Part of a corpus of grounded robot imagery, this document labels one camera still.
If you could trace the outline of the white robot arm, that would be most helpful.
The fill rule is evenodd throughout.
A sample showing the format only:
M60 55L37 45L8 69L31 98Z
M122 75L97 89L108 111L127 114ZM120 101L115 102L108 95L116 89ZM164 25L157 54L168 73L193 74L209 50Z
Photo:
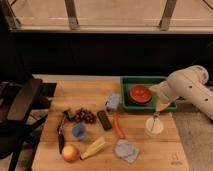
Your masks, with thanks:
M205 86L208 80L208 71L200 65L172 72L165 81L150 87L158 97L156 110L162 111L182 97L213 120L213 91Z

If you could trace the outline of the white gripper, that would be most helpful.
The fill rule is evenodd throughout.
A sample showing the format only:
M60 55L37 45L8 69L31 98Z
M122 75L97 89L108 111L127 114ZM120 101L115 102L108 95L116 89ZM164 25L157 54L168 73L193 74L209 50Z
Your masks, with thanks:
M166 81L152 85L150 90L157 94L155 107L156 112L165 110L172 102L179 98L179 96L169 87L169 84Z

